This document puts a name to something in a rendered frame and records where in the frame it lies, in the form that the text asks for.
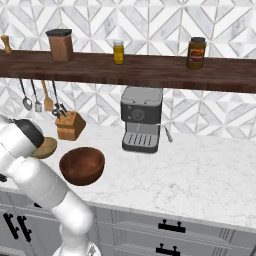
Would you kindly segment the dark brown wooden bowl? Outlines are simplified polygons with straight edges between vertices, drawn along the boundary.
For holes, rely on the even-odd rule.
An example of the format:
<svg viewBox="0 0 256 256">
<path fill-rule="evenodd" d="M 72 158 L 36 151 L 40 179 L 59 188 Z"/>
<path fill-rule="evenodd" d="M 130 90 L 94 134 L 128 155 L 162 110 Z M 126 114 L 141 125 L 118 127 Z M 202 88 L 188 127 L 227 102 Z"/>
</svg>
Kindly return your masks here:
<svg viewBox="0 0 256 256">
<path fill-rule="evenodd" d="M 104 154 L 92 147 L 79 147 L 65 153 L 59 161 L 64 178 L 76 186 L 90 185 L 102 175 Z"/>
</svg>

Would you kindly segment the light brown wooden bowl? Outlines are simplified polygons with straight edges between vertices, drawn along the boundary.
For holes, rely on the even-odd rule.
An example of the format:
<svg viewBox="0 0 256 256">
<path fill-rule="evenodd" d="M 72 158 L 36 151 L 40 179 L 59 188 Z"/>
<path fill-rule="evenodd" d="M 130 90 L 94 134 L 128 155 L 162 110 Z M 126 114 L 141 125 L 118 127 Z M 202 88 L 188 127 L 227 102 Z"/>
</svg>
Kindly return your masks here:
<svg viewBox="0 0 256 256">
<path fill-rule="evenodd" d="M 45 159 L 51 156 L 57 148 L 57 141 L 52 137 L 45 137 L 42 145 L 37 148 L 32 154 L 32 157 Z"/>
</svg>

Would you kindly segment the grey cabinet door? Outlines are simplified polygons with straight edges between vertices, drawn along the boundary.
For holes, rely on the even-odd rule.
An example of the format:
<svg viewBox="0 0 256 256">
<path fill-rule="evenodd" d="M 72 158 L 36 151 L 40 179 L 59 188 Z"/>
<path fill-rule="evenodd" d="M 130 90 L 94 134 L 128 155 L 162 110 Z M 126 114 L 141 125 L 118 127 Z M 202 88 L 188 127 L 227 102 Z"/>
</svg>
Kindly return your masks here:
<svg viewBox="0 0 256 256">
<path fill-rule="evenodd" d="M 53 256 L 62 244 L 59 221 L 49 211 L 35 206 L 16 207 L 15 210 L 19 216 L 25 218 L 23 223 L 26 229 L 31 230 L 29 245 L 33 256 Z"/>
<path fill-rule="evenodd" d="M 7 194 L 0 191 L 0 256 L 24 256 L 20 240 L 15 240 L 3 218 L 4 213 L 12 214 L 12 206 Z"/>
</svg>

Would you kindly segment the grey espresso machine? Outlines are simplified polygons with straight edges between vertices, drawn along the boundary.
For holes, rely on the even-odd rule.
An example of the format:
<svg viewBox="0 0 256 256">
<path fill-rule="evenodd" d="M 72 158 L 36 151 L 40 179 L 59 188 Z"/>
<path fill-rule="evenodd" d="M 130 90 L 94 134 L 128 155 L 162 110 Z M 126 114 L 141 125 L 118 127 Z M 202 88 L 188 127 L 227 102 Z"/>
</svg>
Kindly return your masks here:
<svg viewBox="0 0 256 256">
<path fill-rule="evenodd" d="M 121 120 L 125 123 L 122 148 L 126 151 L 156 153 L 160 129 L 164 128 L 169 142 L 173 142 L 168 129 L 161 124 L 162 88 L 128 86 L 121 96 Z"/>
</svg>

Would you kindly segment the wooden knife block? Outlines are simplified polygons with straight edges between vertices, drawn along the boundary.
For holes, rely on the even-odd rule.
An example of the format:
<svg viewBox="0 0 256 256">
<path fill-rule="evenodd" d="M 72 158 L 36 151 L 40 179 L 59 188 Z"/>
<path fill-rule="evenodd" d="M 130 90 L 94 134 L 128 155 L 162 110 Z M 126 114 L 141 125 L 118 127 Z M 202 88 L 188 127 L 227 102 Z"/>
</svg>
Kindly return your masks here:
<svg viewBox="0 0 256 256">
<path fill-rule="evenodd" d="M 86 122 L 78 112 L 68 111 L 65 116 L 56 119 L 58 138 L 75 141 L 86 126 Z"/>
</svg>

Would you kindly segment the dark wooden shelf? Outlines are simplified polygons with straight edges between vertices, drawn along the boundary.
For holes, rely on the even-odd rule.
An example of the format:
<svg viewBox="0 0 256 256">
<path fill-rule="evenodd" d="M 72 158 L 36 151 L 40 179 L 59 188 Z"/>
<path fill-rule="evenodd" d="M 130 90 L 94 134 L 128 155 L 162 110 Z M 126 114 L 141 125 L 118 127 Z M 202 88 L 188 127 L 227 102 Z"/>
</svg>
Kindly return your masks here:
<svg viewBox="0 0 256 256">
<path fill-rule="evenodd" d="M 207 58 L 193 70 L 180 56 L 127 55 L 116 65 L 110 54 L 76 53 L 55 63 L 49 52 L 0 50 L 0 77 L 256 94 L 255 59 Z"/>
</svg>

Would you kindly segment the hanging black tongs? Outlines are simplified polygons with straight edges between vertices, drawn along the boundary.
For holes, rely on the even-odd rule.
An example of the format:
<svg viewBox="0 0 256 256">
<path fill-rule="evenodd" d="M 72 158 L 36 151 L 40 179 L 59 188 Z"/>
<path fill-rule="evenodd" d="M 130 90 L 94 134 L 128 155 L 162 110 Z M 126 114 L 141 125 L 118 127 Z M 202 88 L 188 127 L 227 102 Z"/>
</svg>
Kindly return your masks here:
<svg viewBox="0 0 256 256">
<path fill-rule="evenodd" d="M 55 99 L 58 99 L 57 96 L 57 90 L 56 90 L 56 86 L 55 86 L 55 82 L 52 82 L 52 86 L 53 86 L 53 91 L 54 91 L 54 95 L 55 95 Z M 52 114 L 54 116 L 56 116 L 58 119 L 61 118 L 61 116 L 66 116 L 67 110 L 64 107 L 63 104 L 59 103 L 59 101 L 57 100 L 56 103 L 54 104 L 55 108 L 52 110 Z"/>
</svg>

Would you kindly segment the yellow jar with white lid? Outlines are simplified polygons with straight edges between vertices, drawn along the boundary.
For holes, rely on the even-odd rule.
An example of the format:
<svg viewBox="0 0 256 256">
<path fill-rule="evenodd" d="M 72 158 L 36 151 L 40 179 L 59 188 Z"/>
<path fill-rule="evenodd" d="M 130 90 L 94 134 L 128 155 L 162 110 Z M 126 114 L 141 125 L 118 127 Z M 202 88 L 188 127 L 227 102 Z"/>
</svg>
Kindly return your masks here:
<svg viewBox="0 0 256 256">
<path fill-rule="evenodd" d="M 124 42 L 122 40 L 115 40 L 113 42 L 113 52 L 114 52 L 114 63 L 123 64 L 124 63 Z"/>
</svg>

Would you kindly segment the hanging wooden spatula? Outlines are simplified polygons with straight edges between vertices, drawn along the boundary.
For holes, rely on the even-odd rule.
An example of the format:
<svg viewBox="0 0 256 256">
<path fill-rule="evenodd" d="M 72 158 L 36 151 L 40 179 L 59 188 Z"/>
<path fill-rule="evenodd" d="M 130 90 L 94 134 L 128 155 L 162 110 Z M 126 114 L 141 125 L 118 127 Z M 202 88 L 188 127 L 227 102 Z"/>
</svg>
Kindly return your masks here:
<svg viewBox="0 0 256 256">
<path fill-rule="evenodd" d="M 42 80 L 41 83 L 42 83 L 42 87 L 43 87 L 44 94 L 45 94 L 45 97 L 44 97 L 44 110 L 45 111 L 52 111 L 53 110 L 53 100 L 48 95 L 48 91 L 47 91 L 47 88 L 46 88 L 45 81 Z"/>
</svg>

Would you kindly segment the hanging metal spatula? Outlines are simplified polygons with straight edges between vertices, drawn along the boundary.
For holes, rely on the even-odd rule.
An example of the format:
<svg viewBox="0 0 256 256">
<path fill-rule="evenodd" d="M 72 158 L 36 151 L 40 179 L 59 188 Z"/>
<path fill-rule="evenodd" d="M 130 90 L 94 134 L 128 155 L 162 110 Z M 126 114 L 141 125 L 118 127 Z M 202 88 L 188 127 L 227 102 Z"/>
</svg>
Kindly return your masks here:
<svg viewBox="0 0 256 256">
<path fill-rule="evenodd" d="M 35 89 L 33 79 L 30 79 L 30 82 L 31 82 L 32 90 L 33 90 L 34 97 L 35 97 L 35 112 L 42 112 L 42 104 L 39 102 L 39 100 L 37 98 L 36 89 Z"/>
</svg>

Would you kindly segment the amber jar with black lid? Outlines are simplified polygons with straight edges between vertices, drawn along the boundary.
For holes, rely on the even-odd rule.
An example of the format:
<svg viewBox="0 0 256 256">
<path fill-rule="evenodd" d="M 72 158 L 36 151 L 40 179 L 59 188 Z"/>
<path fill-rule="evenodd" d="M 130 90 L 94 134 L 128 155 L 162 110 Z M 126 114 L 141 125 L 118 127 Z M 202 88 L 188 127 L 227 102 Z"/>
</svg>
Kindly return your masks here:
<svg viewBox="0 0 256 256">
<path fill-rule="evenodd" d="M 206 40 L 204 37 L 192 37 L 188 45 L 186 67 L 200 69 L 203 67 Z"/>
</svg>

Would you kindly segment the hanging metal ladle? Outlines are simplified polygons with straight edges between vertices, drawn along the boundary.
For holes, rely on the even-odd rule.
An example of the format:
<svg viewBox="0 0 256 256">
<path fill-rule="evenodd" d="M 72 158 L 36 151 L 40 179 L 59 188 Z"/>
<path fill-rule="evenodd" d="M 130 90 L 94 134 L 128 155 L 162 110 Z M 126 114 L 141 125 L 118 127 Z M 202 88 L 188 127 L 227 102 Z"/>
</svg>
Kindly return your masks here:
<svg viewBox="0 0 256 256">
<path fill-rule="evenodd" d="M 24 89 L 24 85 L 23 85 L 23 82 L 22 82 L 22 79 L 19 79 L 19 82 L 20 82 L 20 85 L 21 85 L 21 89 L 22 89 L 22 92 L 24 94 L 24 98 L 23 98 L 23 105 L 24 107 L 30 111 L 32 109 L 32 101 L 27 97 L 26 95 L 26 92 L 25 92 L 25 89 Z"/>
</svg>

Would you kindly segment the brown canister with black lid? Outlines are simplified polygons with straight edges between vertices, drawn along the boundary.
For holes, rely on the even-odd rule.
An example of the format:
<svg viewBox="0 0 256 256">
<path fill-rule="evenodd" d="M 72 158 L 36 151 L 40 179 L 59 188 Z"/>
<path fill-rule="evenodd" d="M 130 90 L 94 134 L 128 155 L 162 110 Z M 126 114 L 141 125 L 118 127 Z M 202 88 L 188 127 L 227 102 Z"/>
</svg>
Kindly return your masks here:
<svg viewBox="0 0 256 256">
<path fill-rule="evenodd" d="M 71 29 L 52 29 L 46 32 L 55 62 L 68 62 L 73 58 L 71 34 Z"/>
</svg>

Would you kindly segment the grey drawer front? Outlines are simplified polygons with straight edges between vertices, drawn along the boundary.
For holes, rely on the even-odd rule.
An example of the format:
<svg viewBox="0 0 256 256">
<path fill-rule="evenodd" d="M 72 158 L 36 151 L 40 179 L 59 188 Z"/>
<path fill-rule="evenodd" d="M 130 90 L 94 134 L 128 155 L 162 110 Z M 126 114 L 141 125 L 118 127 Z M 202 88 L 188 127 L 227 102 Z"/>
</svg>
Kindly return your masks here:
<svg viewBox="0 0 256 256">
<path fill-rule="evenodd" d="M 114 223 L 133 224 L 135 226 L 166 230 L 171 233 L 200 236 L 205 239 L 227 242 L 233 246 L 249 249 L 256 245 L 256 233 L 118 210 L 112 210 L 111 215 Z"/>
<path fill-rule="evenodd" d="M 118 256 L 256 256 L 256 249 L 224 248 L 199 243 L 185 243 L 180 246 L 159 244 L 152 248 L 123 244 L 115 246 L 114 251 Z"/>
</svg>

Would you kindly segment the small wooden pepper mill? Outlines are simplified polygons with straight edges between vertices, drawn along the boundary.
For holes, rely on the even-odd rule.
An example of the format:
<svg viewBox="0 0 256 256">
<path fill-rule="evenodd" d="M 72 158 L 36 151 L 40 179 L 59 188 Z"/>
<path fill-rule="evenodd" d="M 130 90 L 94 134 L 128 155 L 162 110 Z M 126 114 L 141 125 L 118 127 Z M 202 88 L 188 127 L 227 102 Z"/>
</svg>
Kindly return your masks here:
<svg viewBox="0 0 256 256">
<path fill-rule="evenodd" d="M 5 49 L 4 49 L 5 53 L 10 54 L 12 52 L 12 49 L 11 49 L 10 44 L 9 44 L 9 36 L 2 35 L 1 40 L 3 41 L 4 46 L 5 46 Z"/>
</svg>

